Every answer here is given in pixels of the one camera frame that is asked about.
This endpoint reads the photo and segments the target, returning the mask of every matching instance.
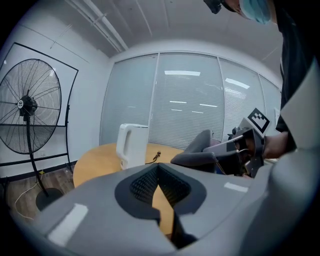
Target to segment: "white kettle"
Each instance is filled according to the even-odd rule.
[[[120,125],[116,142],[116,154],[121,168],[142,166],[146,161],[149,129],[146,125],[124,123]]]

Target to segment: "round table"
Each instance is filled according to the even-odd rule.
[[[73,170],[74,186],[77,187],[98,176],[122,171],[120,159],[116,154],[116,146],[116,143],[105,144],[85,153],[75,164]],[[145,162],[152,162],[158,151],[161,151],[161,156],[157,159],[156,163],[170,163],[175,155],[183,152],[182,149],[165,145],[148,144]],[[174,211],[159,186],[154,192],[152,207],[160,211],[161,221],[159,227],[161,231],[166,235],[171,234],[174,222]]]

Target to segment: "blue surgical mask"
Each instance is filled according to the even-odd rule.
[[[250,20],[267,24],[271,20],[268,0],[239,0],[240,9]]]

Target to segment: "wooden floor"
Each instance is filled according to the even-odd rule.
[[[56,188],[59,189],[63,194],[68,193],[69,191],[75,188],[73,175],[67,169],[60,169],[56,171],[52,171],[49,173],[43,174],[42,183],[45,188]],[[10,207],[11,211],[17,214],[16,209],[19,213],[29,218],[34,218],[39,210],[36,206],[36,197],[37,194],[41,191],[40,187],[36,185],[33,189],[29,190],[27,193],[22,195],[18,202],[16,203],[15,208],[15,201],[17,198],[26,190],[33,187],[36,184],[36,177],[30,177],[22,180],[12,181],[9,183],[7,187],[7,196],[6,201],[8,206]],[[26,222],[32,222],[32,219],[24,218]]]

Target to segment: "fan grille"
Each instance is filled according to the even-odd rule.
[[[61,88],[54,69],[40,59],[27,59],[15,65],[0,84],[0,138],[14,152],[28,154],[27,127],[17,102],[23,96],[34,98],[37,108],[30,116],[32,152],[42,148],[58,123]]]

